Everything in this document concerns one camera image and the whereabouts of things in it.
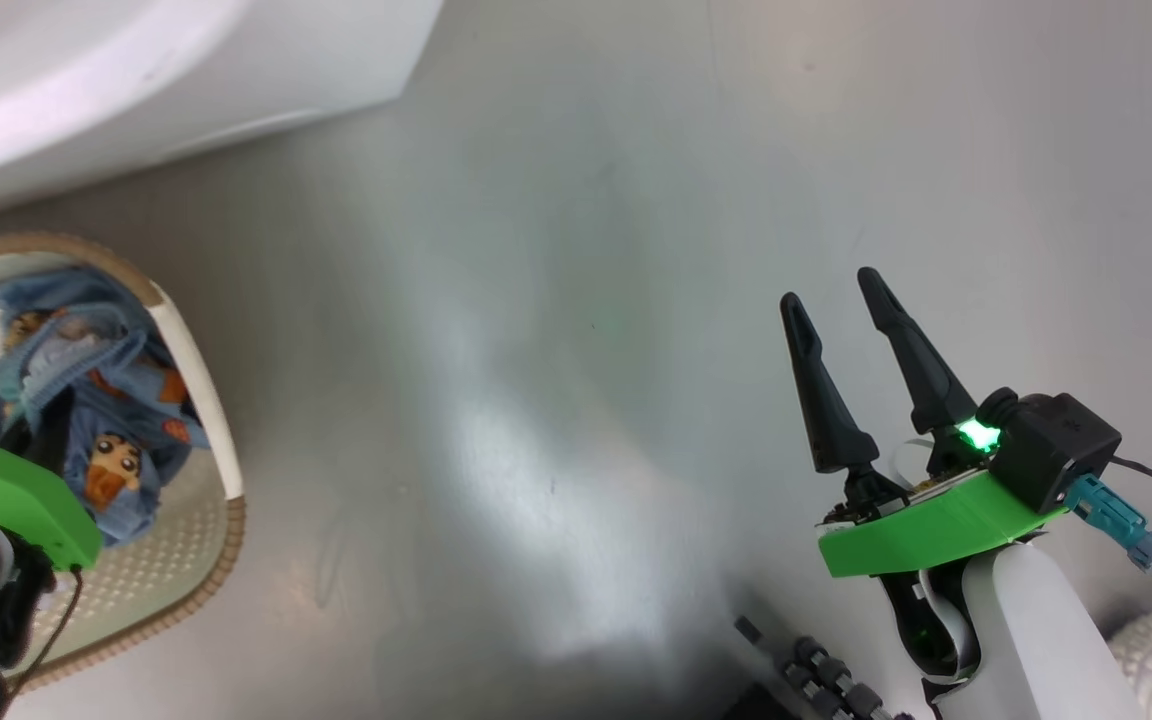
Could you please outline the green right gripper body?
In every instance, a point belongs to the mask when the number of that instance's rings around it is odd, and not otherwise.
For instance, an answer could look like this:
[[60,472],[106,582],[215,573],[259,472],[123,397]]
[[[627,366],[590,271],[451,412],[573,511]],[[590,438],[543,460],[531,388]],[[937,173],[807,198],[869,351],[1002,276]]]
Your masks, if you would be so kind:
[[923,491],[897,486],[876,461],[844,471],[820,555],[832,577],[881,583],[905,655],[933,691],[1055,694],[1043,646],[1070,628],[1073,593],[1026,538],[1060,507],[1029,510],[992,477],[992,456]]

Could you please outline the white washing machine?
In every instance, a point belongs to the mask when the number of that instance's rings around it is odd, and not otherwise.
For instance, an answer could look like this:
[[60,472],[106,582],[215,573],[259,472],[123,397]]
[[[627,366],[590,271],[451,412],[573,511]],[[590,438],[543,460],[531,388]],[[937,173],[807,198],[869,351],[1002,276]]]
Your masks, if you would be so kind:
[[401,96],[445,0],[0,0],[0,209]]

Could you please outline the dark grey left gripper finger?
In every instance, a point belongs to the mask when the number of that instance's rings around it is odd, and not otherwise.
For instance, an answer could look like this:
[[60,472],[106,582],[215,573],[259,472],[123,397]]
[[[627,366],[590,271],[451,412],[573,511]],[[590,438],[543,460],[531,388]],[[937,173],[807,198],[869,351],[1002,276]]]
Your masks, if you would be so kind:
[[26,460],[36,464],[35,460],[35,433],[29,425],[26,416],[20,415],[17,419],[9,420],[0,435],[1,450],[9,452],[10,455]]
[[50,473],[65,473],[73,402],[73,395],[52,397],[32,430],[31,461]]

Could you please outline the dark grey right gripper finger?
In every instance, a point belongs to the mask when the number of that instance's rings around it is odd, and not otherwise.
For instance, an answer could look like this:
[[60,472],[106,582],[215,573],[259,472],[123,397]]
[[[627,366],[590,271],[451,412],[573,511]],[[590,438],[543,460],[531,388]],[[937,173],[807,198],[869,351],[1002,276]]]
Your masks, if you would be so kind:
[[814,470],[818,473],[872,470],[879,457],[874,439],[859,429],[838,392],[823,361],[823,341],[795,291],[785,293],[780,313]]
[[923,435],[937,429],[956,429],[972,420],[977,402],[946,363],[935,346],[901,305],[895,291],[873,266],[858,270],[861,295],[876,329],[890,342],[893,355],[911,397],[911,423]]

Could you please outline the blue shirt large orange print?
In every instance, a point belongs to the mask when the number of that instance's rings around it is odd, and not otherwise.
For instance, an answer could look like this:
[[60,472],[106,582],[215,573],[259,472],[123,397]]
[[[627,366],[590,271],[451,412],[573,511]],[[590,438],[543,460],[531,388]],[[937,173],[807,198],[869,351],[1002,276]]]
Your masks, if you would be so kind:
[[92,266],[0,282],[0,327],[6,420],[31,423],[92,370],[131,363],[157,333],[141,300]]

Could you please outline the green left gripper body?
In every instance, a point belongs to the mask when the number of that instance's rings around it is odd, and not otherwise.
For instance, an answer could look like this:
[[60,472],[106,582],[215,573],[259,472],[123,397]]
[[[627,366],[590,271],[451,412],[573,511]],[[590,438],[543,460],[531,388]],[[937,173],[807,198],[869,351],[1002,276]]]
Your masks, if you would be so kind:
[[103,536],[56,473],[0,448],[0,528],[40,547],[55,569],[90,570]]

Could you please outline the blue cartoon print garment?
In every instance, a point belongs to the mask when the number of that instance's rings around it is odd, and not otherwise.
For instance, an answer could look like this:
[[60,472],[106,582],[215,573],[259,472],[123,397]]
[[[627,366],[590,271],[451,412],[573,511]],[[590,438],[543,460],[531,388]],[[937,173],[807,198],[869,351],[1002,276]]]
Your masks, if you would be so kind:
[[94,521],[104,547],[137,541],[196,448],[209,448],[179,369],[154,355],[92,367],[69,388],[73,406],[61,478]]

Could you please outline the cream perforated laundry basket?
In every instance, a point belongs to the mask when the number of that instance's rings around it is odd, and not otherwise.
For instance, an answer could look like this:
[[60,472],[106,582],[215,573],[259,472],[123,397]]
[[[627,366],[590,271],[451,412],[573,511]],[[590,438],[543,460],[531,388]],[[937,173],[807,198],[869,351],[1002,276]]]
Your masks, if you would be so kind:
[[106,550],[74,594],[68,571],[35,619],[26,660],[41,666],[26,691],[131,650],[182,623],[223,588],[237,564],[247,498],[236,446],[200,348],[179,306],[150,276],[104,247],[55,233],[0,234],[0,281],[71,265],[101,270],[146,306],[195,402],[209,447],[197,448],[161,497],[154,526]]

